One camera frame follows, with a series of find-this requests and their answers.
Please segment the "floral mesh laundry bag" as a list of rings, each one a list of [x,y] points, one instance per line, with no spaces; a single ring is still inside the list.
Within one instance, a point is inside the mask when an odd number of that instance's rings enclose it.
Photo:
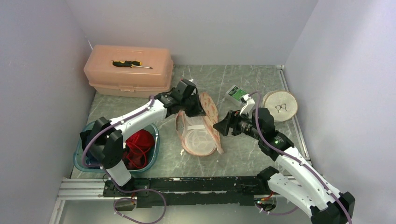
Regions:
[[[211,96],[203,92],[199,95],[205,116],[188,117],[180,111],[175,118],[176,132],[181,140],[182,151],[194,156],[209,156],[215,152],[224,154],[219,132],[213,125],[219,121],[219,114]]]

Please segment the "red satin bra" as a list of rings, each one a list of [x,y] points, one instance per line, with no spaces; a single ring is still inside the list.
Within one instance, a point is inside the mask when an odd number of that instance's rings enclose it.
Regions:
[[[151,149],[155,146],[153,135],[142,129],[130,136],[126,142],[123,162],[128,170],[143,169],[149,164]]]

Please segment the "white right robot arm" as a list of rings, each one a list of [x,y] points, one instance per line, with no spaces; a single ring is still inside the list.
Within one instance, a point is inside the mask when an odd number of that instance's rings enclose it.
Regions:
[[[266,108],[257,108],[250,117],[241,111],[229,111],[213,125],[220,134],[241,133],[258,140],[261,151],[288,171],[290,181],[274,167],[261,171],[257,178],[260,192],[278,193],[301,209],[313,224],[350,224],[355,198],[332,186],[303,158],[293,142],[276,130],[274,118]]]

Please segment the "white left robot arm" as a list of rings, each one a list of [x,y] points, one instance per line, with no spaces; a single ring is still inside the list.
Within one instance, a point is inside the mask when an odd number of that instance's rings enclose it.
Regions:
[[[181,79],[169,91],[151,96],[146,104],[132,112],[117,118],[97,119],[92,130],[82,133],[81,140],[86,141],[83,144],[83,154],[90,153],[98,161],[97,166],[115,182],[116,190],[122,196],[128,196],[134,190],[134,182],[122,160],[124,142],[146,126],[180,111],[189,117],[206,115],[198,89],[188,79]]]

